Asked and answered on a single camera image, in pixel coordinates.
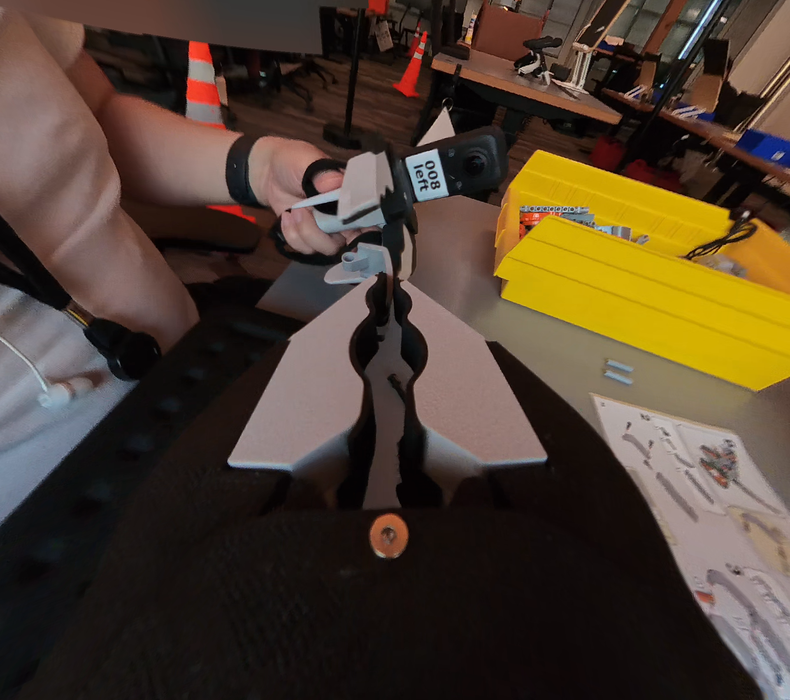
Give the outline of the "long wooden table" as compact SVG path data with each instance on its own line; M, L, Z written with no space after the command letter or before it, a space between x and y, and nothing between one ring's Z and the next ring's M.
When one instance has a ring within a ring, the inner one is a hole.
M653 111L652 105L640 102L639 99L632 99L623 93L618 93L608 88L604 88L600 94L608 100L616 101L618 106L623 107L627 112L635 112L639 115L640 119L645 119ZM713 122L686 119L674 115L673 112L667 110L662 110L659 117L665 122L672 123L684 132L694 134L703 139L707 144L720 150L722 154L730 156L743 163L748 168L760 172L765 178L779 181L785 185L789 184L788 168L781 166L779 163L764 160L745 151L745 149L736 144L734 136L726 128Z

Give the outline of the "person's left hand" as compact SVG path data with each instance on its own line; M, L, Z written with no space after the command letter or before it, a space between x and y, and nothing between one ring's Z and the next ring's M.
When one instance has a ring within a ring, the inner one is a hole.
M326 256L341 251L361 231L328 235L318 227L309 209L292 213L291 206L306 198L302 177L308 166L327 155L314 145L280 137L262 137L252 147L249 180L255 198L281 219L284 240L292 251Z

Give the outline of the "black badge reel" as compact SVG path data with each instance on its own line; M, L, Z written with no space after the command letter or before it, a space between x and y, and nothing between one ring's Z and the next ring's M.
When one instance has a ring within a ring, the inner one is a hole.
M153 337L115 321L93 319L83 333L104 357L113 376L123 381L143 379L162 357L162 350Z

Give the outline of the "pile of building pieces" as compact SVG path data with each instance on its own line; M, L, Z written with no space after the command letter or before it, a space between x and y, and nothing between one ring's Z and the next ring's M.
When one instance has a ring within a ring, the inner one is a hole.
M623 225L598 223L595 216L587 208L557 207L551 209L544 206L524 206L520 208L519 239L524 239L530 231L548 217L558 217L564 221L589 228L600 234L634 243L640 247L651 242L649 235L635 233L632 228ZM752 220L752 212L748 209L734 209L729 213L729 217L732 224L723 236L692 248L681 258L735 277L745 278L747 275L745 267L722 251L726 247L749 240L757 232L757 225Z

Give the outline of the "grey desk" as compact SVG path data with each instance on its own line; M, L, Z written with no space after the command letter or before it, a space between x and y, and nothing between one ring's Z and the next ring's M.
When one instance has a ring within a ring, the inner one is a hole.
M398 443L411 371L400 356L400 325L393 314L398 283L390 278L389 320L379 327L379 351L367 367L376 447L361 507L371 509L389 508L400 482ZM672 587L679 581L688 586L646 500L604 438L592 399L599 394L583 386L592 381L591 360L583 350L601 349L601 339L583 339L577 348L573 339L581 338L578 328L516 310L515 305L497 305L474 325L483 326L479 334L491 345L548 459L541 466L467 479L484 486L494 482L512 507L483 510L493 523L480 526L483 536L477 540L490 545L472 544L472 536L461 533L461 546L473 558L493 562L500 573L514 574L511 596L536 599L551 613L568 618L578 607L600 600L606 612L634 611L638 623L648 623L653 614L637 594L646 593L649 579L661 573ZM414 509L443 516L447 504ZM398 503L370 535L373 547L383 547L384 558L406 545L401 520L406 512ZM695 600L689 588L670 591Z

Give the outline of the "yellow storage bin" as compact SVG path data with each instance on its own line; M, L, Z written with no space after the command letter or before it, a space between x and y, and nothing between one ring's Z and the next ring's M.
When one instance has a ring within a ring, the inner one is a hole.
M538 151L502 196L494 270L519 242L523 205L587 207L598 223L631 228L648 237L645 250L673 258L722 236L731 224L729 211L721 207Z
M505 300L750 390L789 376L788 244L763 223L734 258L744 280L549 217L519 240L500 211Z

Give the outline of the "small white black robot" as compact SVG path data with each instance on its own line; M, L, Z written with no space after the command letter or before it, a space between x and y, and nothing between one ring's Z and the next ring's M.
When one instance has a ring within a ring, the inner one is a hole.
M513 62L513 69L522 77L531 75L547 85L550 84L551 74L545 61L544 51L555 49L562 44L562 38L549 35L524 41L523 46L526 53Z

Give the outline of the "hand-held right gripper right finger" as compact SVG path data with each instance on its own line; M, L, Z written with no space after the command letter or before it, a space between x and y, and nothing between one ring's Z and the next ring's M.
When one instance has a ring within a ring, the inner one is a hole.
M393 290L404 386L398 443L403 508L441 507L467 480L544 465L547 451L476 330L408 282Z

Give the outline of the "open cardboard box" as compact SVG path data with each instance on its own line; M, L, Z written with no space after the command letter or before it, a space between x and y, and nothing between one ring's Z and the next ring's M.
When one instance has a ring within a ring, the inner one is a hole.
M716 111L723 84L730 69L730 41L707 39L703 45L701 73L693 83L688 103L703 114Z

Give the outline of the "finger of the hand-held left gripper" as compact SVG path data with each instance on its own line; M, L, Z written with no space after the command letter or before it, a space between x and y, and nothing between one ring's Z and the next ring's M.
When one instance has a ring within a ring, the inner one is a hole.
M365 152L347 162L337 218L341 222L398 219L398 158L393 152Z
M340 260L324 275L328 285L357 285L377 277L388 276L388 250L382 245L359 243L352 250L343 251Z

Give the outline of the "black stanchion pole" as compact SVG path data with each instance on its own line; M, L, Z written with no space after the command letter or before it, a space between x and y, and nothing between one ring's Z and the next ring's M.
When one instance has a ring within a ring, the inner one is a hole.
M327 122L324 124L322 137L331 145L340 149L361 150L365 132L353 125L356 90L359 79L360 54L362 45L362 26L367 14L365 7L355 12L353 45L349 71L349 83L342 123Z

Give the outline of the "wooden work table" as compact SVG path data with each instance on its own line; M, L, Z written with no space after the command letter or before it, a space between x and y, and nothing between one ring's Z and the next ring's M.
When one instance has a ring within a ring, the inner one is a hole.
M510 61L472 50L469 59L460 61L439 53L433 57L431 69L452 83L456 70L458 80L484 100L513 112L542 119L591 119L615 126L622 115L586 92L569 93L557 83L546 84L536 78L522 77Z

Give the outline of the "blue storage bin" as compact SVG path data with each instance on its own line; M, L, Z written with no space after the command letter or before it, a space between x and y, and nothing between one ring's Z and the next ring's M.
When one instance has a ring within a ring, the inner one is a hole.
M739 138L736 148L766 162L789 167L789 140L784 137L749 129Z

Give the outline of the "instruction booklet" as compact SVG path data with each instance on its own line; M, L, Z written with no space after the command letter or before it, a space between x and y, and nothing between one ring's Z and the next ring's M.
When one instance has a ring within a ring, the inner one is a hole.
M789 518L738 435L592 395L697 605L756 680L789 697Z

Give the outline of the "brown cardboard box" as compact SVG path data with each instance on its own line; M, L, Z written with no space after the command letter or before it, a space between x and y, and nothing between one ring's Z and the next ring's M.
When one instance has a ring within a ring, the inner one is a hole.
M547 15L519 14L483 0L473 30L471 49L514 63L526 53L525 41L543 35L546 21Z

